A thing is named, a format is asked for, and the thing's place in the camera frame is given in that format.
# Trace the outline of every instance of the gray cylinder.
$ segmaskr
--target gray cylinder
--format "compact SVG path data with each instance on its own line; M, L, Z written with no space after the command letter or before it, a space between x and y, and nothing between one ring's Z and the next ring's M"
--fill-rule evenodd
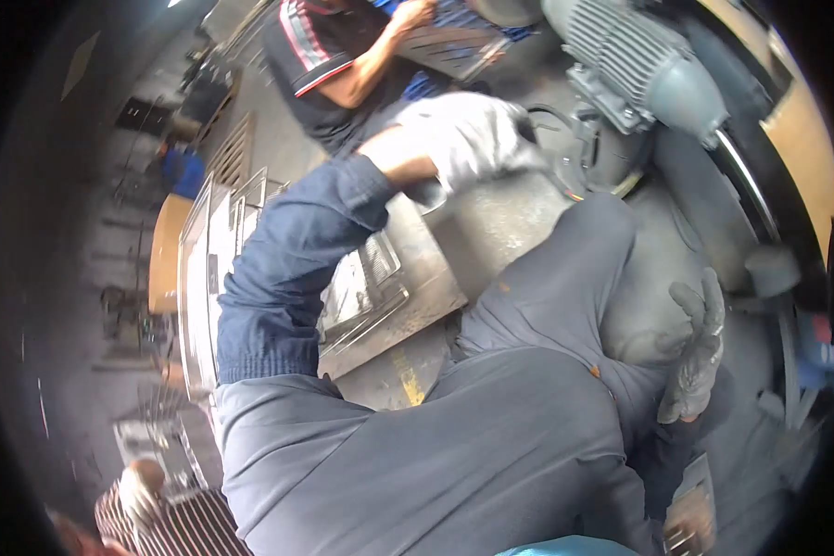
M715 131L728 113L686 39L619 0L543 0L542 6L566 51L586 66L573 69L571 78L623 133L639 116L716 147Z

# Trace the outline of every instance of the white work glove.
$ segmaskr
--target white work glove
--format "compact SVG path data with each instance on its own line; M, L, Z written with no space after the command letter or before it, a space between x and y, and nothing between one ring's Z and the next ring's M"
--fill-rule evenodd
M118 484L118 497L123 512L139 531L149 530L161 513L160 495L149 486L144 473L127 467Z
M429 155L448 196L502 173L550 167L518 131L531 129L528 112L487 95L457 92L417 101L392 124L404 127Z
M689 316L689 322L679 325L657 341L661 351L680 352L676 372L668 378L664 397L658 406L658 423L669 424L680 417L699 416L711 401L711 389L723 359L720 335L726 319L726 306L717 273L712 268L704 269L701 288L703 299L682 282L670 285L670 297Z

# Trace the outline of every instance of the metal rod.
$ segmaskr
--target metal rod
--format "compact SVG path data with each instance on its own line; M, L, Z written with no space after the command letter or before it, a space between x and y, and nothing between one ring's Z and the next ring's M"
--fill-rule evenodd
M769 210L766 199L763 198L763 192L760 191L757 181L754 180L753 175L751 174L751 170L742 160L741 155L738 153L738 149L735 147L732 139L726 134L726 132L724 132L722 128L719 128L714 133L717 135L717 139L720 140L722 150L725 151L725 154L727 154L727 157L733 164L734 169L737 170L739 174L738 177L740 177L742 182L744 182L745 189L751 195L751 201L757 208L760 217L763 219L763 226L766 227L770 238L773 241L780 241L781 235L778 233L778 228L776 227L776 219L772 216L772 211Z

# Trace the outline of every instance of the jacket cuff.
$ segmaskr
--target jacket cuff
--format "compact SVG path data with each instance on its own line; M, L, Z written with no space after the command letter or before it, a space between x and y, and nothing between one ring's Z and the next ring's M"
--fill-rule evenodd
M264 346L254 355L236 358L219 365L219 383L233 384L248 378L265 378L279 374L317 376L317 341L291 341L287 338L283 344Z

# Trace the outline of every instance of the metal plate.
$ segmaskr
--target metal plate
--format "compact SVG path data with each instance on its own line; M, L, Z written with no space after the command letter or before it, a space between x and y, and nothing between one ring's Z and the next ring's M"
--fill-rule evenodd
M397 54L466 82L496 61L510 44L494 28L424 27L413 31Z

